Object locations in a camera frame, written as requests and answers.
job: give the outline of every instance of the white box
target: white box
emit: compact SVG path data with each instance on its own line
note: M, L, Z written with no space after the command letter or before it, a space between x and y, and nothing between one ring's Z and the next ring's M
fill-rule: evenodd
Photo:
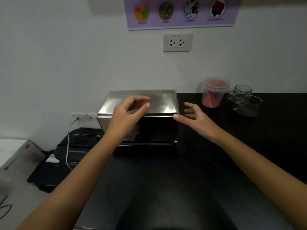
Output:
M25 182L44 157L30 140L0 139L0 183Z

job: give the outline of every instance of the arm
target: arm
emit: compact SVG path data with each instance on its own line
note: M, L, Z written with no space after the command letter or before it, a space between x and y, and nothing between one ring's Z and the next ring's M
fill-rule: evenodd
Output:
M296 229L307 229L307 185L236 139L192 103L174 119L220 146Z
M115 109L103 138L17 230L73 229L100 173L114 149L148 111L149 97L130 96ZM129 110L139 109L134 114Z

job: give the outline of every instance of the glass mug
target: glass mug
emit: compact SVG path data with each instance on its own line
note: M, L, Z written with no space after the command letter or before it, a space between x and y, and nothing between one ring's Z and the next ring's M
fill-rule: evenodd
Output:
M232 109L240 115L255 117L259 113L262 99L254 95L245 95L241 100L233 104Z
M235 88L228 94L228 100L235 103L241 100L245 95L251 94L253 90L247 85L236 85Z

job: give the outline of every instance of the purple poster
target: purple poster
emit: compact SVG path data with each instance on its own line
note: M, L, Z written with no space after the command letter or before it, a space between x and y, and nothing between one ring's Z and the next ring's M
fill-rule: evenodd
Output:
M241 0L124 0L129 30L233 26Z

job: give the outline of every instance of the circular image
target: circular image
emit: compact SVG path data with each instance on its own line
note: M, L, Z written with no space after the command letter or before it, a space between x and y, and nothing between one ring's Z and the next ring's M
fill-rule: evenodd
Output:
M134 8L134 14L140 21L145 21L148 18L148 7L144 3L139 3Z
M194 18L198 13L198 2L195 0L191 0L187 2L185 6L185 17L186 18Z
M210 8L210 14L212 17L219 17L224 13L226 3L224 0L216 0L213 2Z
M163 2L159 7L159 15L162 19L169 19L173 14L173 5L169 2Z

